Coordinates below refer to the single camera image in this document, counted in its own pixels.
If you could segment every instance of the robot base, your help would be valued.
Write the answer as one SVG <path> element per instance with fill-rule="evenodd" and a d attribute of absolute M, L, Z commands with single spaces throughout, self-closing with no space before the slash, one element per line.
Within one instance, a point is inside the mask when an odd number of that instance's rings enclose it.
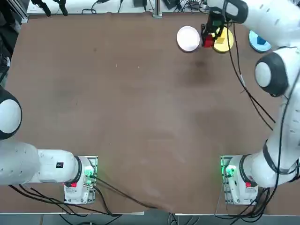
<path fill-rule="evenodd" d="M 82 163 L 82 173 L 79 181 L 71 187 L 64 185 L 64 202 L 69 204 L 90 204 L 95 202 L 95 179 L 97 176 L 98 156 L 78 156 Z"/>
<path fill-rule="evenodd" d="M 221 169 L 226 204 L 249 205 L 257 196 L 258 186 L 248 187 L 240 176 L 242 156 L 221 156 Z"/>

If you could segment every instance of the floor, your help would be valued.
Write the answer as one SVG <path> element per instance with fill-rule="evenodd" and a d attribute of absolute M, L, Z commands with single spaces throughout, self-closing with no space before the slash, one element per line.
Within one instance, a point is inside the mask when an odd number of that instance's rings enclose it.
<path fill-rule="evenodd" d="M 41 220 L 41 215 L 0 215 L 1 225 L 66 225 L 67 223 L 63 221 L 58 215 L 43 215 L 43 220 Z M 111 217 L 104 215 L 89 215 L 87 217 L 73 217 L 64 216 L 70 223 L 77 225 L 81 222 L 89 221 L 94 222 L 97 225 L 106 224 L 111 220 Z M 186 225 L 190 216 L 180 216 L 179 225 Z M 144 216 L 141 215 L 123 215 L 121 218 L 117 219 L 111 225 L 166 225 L 168 219 L 168 213 L 159 210 L 149 210 L 145 212 Z M 192 225 L 194 221 L 198 219 L 198 216 L 194 216 L 193 220 L 190 221 L 189 225 Z M 221 220 L 214 216 L 201 216 L 197 225 L 229 225 L 231 221 Z M 300 217 L 291 216 L 263 216 L 258 222 L 254 223 L 256 225 L 291 225 L 299 224 Z M 243 221 L 238 221 L 236 225 L 245 224 Z"/>

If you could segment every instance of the black cable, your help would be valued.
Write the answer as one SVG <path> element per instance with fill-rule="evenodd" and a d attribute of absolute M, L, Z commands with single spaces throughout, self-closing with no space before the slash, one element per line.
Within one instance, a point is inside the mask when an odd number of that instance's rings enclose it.
<path fill-rule="evenodd" d="M 152 5 L 152 2 L 151 2 L 151 0 L 149 0 L 149 2 L 150 2 L 150 5 L 151 5 L 151 8 L 152 8 L 152 10 L 153 10 L 153 12 L 155 11 L 155 9 L 154 9 L 154 7 L 153 7 L 153 5 Z"/>
<path fill-rule="evenodd" d="M 113 221 L 119 219 L 121 216 L 122 216 L 122 215 L 119 215 L 118 217 L 116 217 L 115 219 L 112 219 L 111 221 L 107 222 L 107 223 L 104 224 L 104 225 L 109 225 L 109 224 L 111 224 Z"/>
<path fill-rule="evenodd" d="M 93 8 L 94 8 L 94 6 L 95 6 L 96 4 L 98 4 L 98 3 L 100 3 L 100 1 L 96 1 L 96 2 L 92 5 L 91 8 L 84 8 L 84 9 L 81 11 L 81 15 L 83 14 L 84 11 L 90 11 L 92 14 L 96 14 L 97 11 L 94 10 Z"/>
<path fill-rule="evenodd" d="M 117 12 L 117 13 L 119 13 L 119 12 L 120 12 L 120 9 L 121 9 L 121 6 L 122 6 L 122 3 L 123 3 L 123 0 L 120 0 L 120 7 L 119 7 L 119 9 L 118 9 L 118 12 Z"/>
<path fill-rule="evenodd" d="M 240 69 L 240 57 L 239 57 L 239 48 L 238 48 L 238 42 L 237 42 L 237 38 L 236 38 L 236 32 L 235 32 L 235 23 L 233 23 L 233 34 L 234 34 L 234 39 L 235 39 L 235 46 L 236 46 L 236 52 L 237 52 L 237 61 L 238 61 L 238 69 L 239 69 L 239 73 L 240 75 L 241 73 L 241 69 Z M 260 116 L 260 118 L 264 121 L 264 123 L 271 129 L 272 127 L 268 124 L 268 122 L 265 120 L 265 118 L 261 115 L 261 113 L 259 112 L 259 110 L 257 109 L 256 105 L 254 104 L 254 102 L 267 114 L 267 116 L 275 123 L 274 119 L 270 116 L 270 114 L 258 103 L 258 101 L 251 95 L 251 93 L 248 91 L 248 89 L 246 88 L 246 86 L 244 85 L 243 81 L 241 80 L 241 78 L 238 75 L 238 72 L 234 66 L 234 62 L 233 62 L 233 57 L 232 57 L 232 53 L 231 53 L 231 49 L 230 49 L 230 44 L 229 44 L 229 33 L 227 32 L 227 42 L 228 42 L 228 49 L 229 49 L 229 56 L 230 56 L 230 60 L 231 60 L 231 64 L 233 66 L 235 75 L 237 76 L 239 82 L 241 83 L 242 87 L 244 88 L 244 90 L 246 91 L 246 93 L 248 94 L 252 105 L 254 106 L 256 112 L 258 113 L 258 115 Z"/>
<path fill-rule="evenodd" d="M 174 216 L 174 214 L 173 213 L 171 213 L 171 216 L 173 217 L 173 221 L 175 221 L 176 222 L 176 225 L 178 225 L 178 221 L 177 221 L 177 219 L 175 218 L 175 216 Z"/>
<path fill-rule="evenodd" d="M 259 203 L 259 201 L 260 201 L 262 195 L 263 195 L 264 192 L 266 192 L 266 191 L 268 191 L 268 193 L 270 193 L 270 189 L 269 189 L 269 188 L 264 188 L 264 189 L 262 190 L 262 192 L 256 197 L 256 199 L 254 199 L 254 200 L 253 200 L 253 201 L 252 201 L 252 202 L 251 202 L 251 203 L 250 203 L 250 204 L 249 204 L 242 212 L 240 212 L 238 215 L 226 215 L 226 216 L 228 216 L 228 218 L 227 218 L 227 217 L 219 217 L 219 216 L 217 216 L 217 215 L 215 215 L 215 217 L 220 218 L 220 219 L 237 219 L 237 218 L 247 218 L 247 217 L 250 217 L 250 216 L 255 215 L 255 210 L 256 210 L 257 204 Z M 254 202 L 256 202 L 256 205 L 253 207 L 253 209 L 252 209 L 249 213 L 247 213 L 247 214 L 245 214 L 245 215 L 242 215 L 247 209 L 250 208 L 250 206 L 253 205 Z"/>
<path fill-rule="evenodd" d="M 97 212 L 97 213 L 108 215 L 108 213 L 101 212 L 99 210 L 90 209 L 90 208 L 83 207 L 83 206 L 80 206 L 80 205 L 68 204 L 68 203 L 60 203 L 60 202 L 58 202 L 58 203 L 49 202 L 49 201 L 46 201 L 46 200 L 43 200 L 43 199 L 39 199 L 39 198 L 32 197 L 30 195 L 27 195 L 27 194 L 23 193 L 22 191 L 20 191 L 19 189 L 17 189 L 16 187 L 14 187 L 13 185 L 9 185 L 9 187 L 12 188 L 14 191 L 18 192 L 21 195 L 23 195 L 23 196 L 25 196 L 27 198 L 33 199 L 33 200 L 37 200 L 39 202 L 43 202 L 43 203 L 47 203 L 47 204 L 59 204 L 59 205 L 74 206 L 74 207 L 77 207 L 77 208 L 80 208 L 80 209 L 84 209 L 84 210 L 88 210 L 88 211 L 92 211 L 92 212 Z"/>
<path fill-rule="evenodd" d="M 53 203 L 55 203 L 54 201 L 57 201 L 58 203 L 63 203 L 63 202 L 61 202 L 61 201 L 59 201 L 59 200 L 57 200 L 57 199 L 49 198 L 49 197 L 43 195 L 42 193 L 38 192 L 37 190 L 35 190 L 35 189 L 33 189 L 33 188 L 31 188 L 31 189 L 32 189 L 33 191 L 37 192 L 38 195 L 35 194 L 35 193 L 32 193 L 32 192 L 30 192 L 30 191 L 28 191 L 28 190 L 26 190 L 21 184 L 19 184 L 19 187 L 20 187 L 24 192 L 26 192 L 26 193 L 29 194 L 29 195 L 33 195 L 33 196 L 37 196 L 37 197 L 42 197 L 42 198 L 48 199 L 49 201 L 51 201 L 51 202 L 53 202 Z M 78 216 L 78 217 L 86 217 L 86 216 L 87 216 L 87 215 L 79 215 L 79 214 L 75 213 L 68 205 L 66 205 L 66 207 L 68 207 L 68 209 L 70 209 L 70 211 L 71 211 L 72 213 L 70 213 L 70 212 L 68 212 L 67 210 L 65 210 L 65 209 L 64 209 L 63 207 L 61 207 L 59 204 L 57 204 L 57 203 L 55 203 L 55 204 L 56 204 L 58 207 L 60 207 L 63 211 L 65 211 L 67 214 L 69 214 L 69 215 L 74 215 L 74 216 Z"/>
<path fill-rule="evenodd" d="M 72 223 L 70 223 L 69 221 L 67 221 L 67 219 L 65 219 L 61 214 L 59 214 L 59 216 L 69 225 L 74 225 Z"/>
<path fill-rule="evenodd" d="M 235 34 L 235 23 L 233 23 L 233 33 L 234 33 L 234 36 L 235 36 L 235 44 L 237 46 L 237 40 L 236 40 L 236 34 Z M 247 87 L 244 85 L 243 81 L 239 77 L 238 72 L 237 72 L 237 70 L 234 66 L 233 57 L 232 57 L 232 54 L 231 54 L 228 32 L 227 32 L 227 42 L 228 42 L 230 60 L 231 60 L 235 75 L 237 76 L 240 84 L 242 85 L 242 87 L 244 88 L 244 90 L 248 94 L 248 96 L 264 111 L 264 113 L 270 118 L 270 120 L 272 120 L 274 123 L 276 123 L 275 120 L 271 117 L 271 115 L 264 109 L 264 107 L 252 96 L 252 94 L 248 91 Z M 238 48 L 237 48 L 237 58 L 238 58 L 238 62 L 239 62 L 240 59 L 239 59 L 239 54 L 238 54 Z"/>
<path fill-rule="evenodd" d="M 118 189 L 115 188 L 114 186 L 110 185 L 109 183 L 107 183 L 106 181 L 104 181 L 104 180 L 102 180 L 102 179 L 100 179 L 100 178 L 98 178 L 98 177 L 95 177 L 95 176 L 90 176 L 90 177 L 91 177 L 91 178 L 94 178 L 94 179 L 97 179 L 98 181 L 104 183 L 105 185 L 109 186 L 109 187 L 112 188 L 113 190 L 117 191 L 117 192 L 118 192 L 119 194 L 121 194 L 122 196 L 124 196 L 124 197 L 126 197 L 126 198 L 128 198 L 128 199 L 130 199 L 130 200 L 132 200 L 132 201 L 134 201 L 134 202 L 136 202 L 136 203 L 138 203 L 138 204 L 140 204 L 141 206 L 144 206 L 144 207 L 149 208 L 149 209 L 157 209 L 157 207 L 154 207 L 154 206 L 151 206 L 151 205 L 147 205 L 147 204 L 144 204 L 144 203 L 142 203 L 142 202 L 136 200 L 135 198 L 133 198 L 133 197 L 131 197 L 131 196 L 125 194 L 124 192 L 118 190 Z"/>
<path fill-rule="evenodd" d="M 108 209 L 107 204 L 106 204 L 106 202 L 105 202 L 105 199 L 104 199 L 104 196 L 103 196 L 101 190 L 100 190 L 98 187 L 94 187 L 94 188 L 95 188 L 95 190 L 100 194 L 100 197 L 101 197 L 101 199 L 102 199 L 102 203 L 103 203 L 103 205 L 104 205 L 104 208 L 105 208 L 106 212 L 107 212 L 111 217 L 118 217 L 119 215 L 112 214 L 112 212 Z"/>

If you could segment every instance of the yellow block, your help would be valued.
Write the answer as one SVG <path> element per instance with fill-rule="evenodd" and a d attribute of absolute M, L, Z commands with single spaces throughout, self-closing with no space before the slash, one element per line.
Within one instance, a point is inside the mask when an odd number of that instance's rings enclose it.
<path fill-rule="evenodd" d="M 222 31 L 222 34 L 221 36 L 219 36 L 217 39 L 216 39 L 216 43 L 218 44 L 222 44 L 224 42 L 224 40 L 226 39 L 227 40 L 227 32 L 224 32 L 224 29 Z"/>
<path fill-rule="evenodd" d="M 227 41 L 227 31 L 229 31 L 228 36 L 229 36 L 230 49 L 233 47 L 233 43 L 234 43 L 233 34 L 231 33 L 230 30 L 224 27 L 221 36 L 215 41 L 213 47 L 219 53 L 225 53 L 229 51 L 228 41 Z"/>

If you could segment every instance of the metal mount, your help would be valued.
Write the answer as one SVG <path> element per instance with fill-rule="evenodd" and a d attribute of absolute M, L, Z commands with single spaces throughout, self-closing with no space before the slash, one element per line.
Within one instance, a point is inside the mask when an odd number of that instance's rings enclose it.
<path fill-rule="evenodd" d="M 90 164 L 94 168 L 94 176 L 97 177 L 98 156 L 84 156 L 84 157 L 88 158 L 88 160 L 90 161 Z M 95 179 L 93 179 L 92 185 L 93 186 L 96 185 Z M 90 194 L 89 194 L 89 197 L 88 197 L 88 203 L 87 204 L 94 203 L 95 199 L 96 199 L 96 191 L 95 191 L 95 189 L 92 189 L 92 190 L 90 190 Z"/>
<path fill-rule="evenodd" d="M 225 169 L 229 165 L 230 160 L 233 156 L 230 155 L 221 155 L 220 161 L 221 161 L 221 170 L 222 170 L 222 180 L 223 180 L 223 190 L 225 195 L 225 203 L 226 204 L 233 204 L 233 198 L 231 196 L 230 187 L 228 180 L 225 176 Z"/>
<path fill-rule="evenodd" d="M 159 12 L 158 15 L 155 14 L 155 12 L 152 13 L 153 18 L 163 18 L 163 13 Z"/>
<path fill-rule="evenodd" d="M 95 202 L 96 181 L 90 176 L 97 176 L 98 156 L 78 156 L 82 163 L 80 179 L 74 186 L 64 185 L 64 201 L 69 204 L 90 204 Z"/>

